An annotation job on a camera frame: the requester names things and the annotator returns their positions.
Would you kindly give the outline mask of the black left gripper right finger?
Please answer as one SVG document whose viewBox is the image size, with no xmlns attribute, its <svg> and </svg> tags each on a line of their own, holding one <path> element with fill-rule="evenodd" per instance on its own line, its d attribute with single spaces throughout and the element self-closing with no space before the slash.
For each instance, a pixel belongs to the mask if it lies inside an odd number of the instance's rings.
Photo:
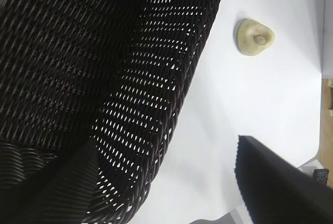
<svg viewBox="0 0 333 224">
<path fill-rule="evenodd" d="M 238 137 L 235 177 L 253 223 L 332 223 L 332 189 L 252 136 Z"/>
</svg>

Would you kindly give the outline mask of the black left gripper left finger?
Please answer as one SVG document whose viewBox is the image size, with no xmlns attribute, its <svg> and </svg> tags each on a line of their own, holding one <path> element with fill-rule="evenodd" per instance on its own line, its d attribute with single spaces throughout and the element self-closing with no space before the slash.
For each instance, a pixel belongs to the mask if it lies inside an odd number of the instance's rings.
<svg viewBox="0 0 333 224">
<path fill-rule="evenodd" d="M 98 177 L 96 142 L 60 154 L 37 173 L 1 190 L 1 223 L 81 223 Z"/>
</svg>

